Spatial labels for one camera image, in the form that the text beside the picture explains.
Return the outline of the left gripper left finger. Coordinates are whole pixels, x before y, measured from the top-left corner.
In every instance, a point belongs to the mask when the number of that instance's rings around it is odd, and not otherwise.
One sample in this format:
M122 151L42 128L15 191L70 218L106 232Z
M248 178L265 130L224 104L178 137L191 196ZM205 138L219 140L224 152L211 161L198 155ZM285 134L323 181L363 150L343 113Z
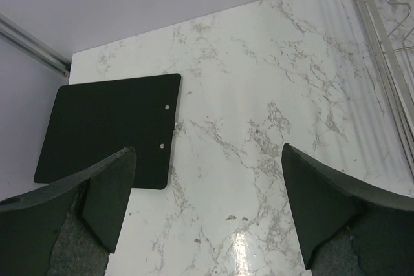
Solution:
M2 275L105 275L135 177L123 148L91 167L1 201Z

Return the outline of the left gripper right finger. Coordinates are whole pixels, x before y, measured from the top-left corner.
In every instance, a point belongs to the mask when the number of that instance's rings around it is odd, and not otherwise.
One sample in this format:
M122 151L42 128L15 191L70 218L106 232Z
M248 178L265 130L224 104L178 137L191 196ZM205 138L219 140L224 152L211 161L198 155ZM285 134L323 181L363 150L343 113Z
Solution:
M283 178L313 275L412 275L413 199L337 171L285 144Z

